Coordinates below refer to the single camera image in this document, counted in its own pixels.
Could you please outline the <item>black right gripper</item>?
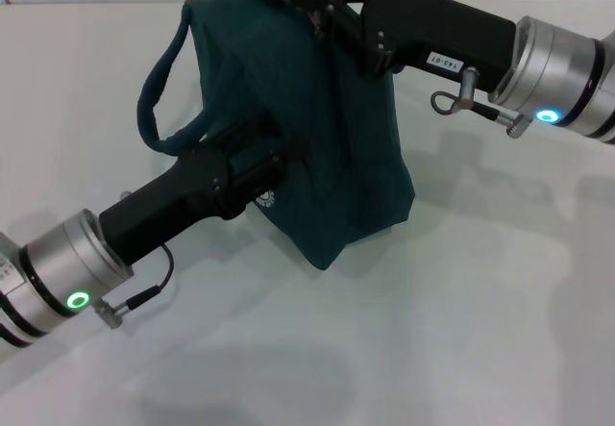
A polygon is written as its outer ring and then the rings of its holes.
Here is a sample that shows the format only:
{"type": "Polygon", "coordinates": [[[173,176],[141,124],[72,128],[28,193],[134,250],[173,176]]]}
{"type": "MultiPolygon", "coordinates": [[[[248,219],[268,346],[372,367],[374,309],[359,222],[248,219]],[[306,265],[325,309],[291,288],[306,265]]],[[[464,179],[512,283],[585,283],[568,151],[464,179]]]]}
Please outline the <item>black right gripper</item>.
{"type": "MultiPolygon", "coordinates": [[[[286,0],[317,3],[364,0],[286,0]]],[[[368,78],[412,66],[453,81],[479,71],[478,89],[491,92],[511,66],[514,22],[453,0],[365,0],[361,14],[325,3],[308,13],[316,33],[349,54],[368,78]]]]}

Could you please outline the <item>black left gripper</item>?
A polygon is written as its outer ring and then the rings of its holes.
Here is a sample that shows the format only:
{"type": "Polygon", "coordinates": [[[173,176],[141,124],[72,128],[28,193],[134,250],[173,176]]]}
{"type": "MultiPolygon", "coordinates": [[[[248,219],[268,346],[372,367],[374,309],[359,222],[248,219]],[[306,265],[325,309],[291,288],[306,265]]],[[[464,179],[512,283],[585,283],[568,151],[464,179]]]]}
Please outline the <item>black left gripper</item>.
{"type": "Polygon", "coordinates": [[[204,139],[146,186],[101,212],[103,237],[132,265],[208,217],[233,219],[287,178],[308,153],[300,138],[283,138],[270,117],[238,120],[204,139]]]}

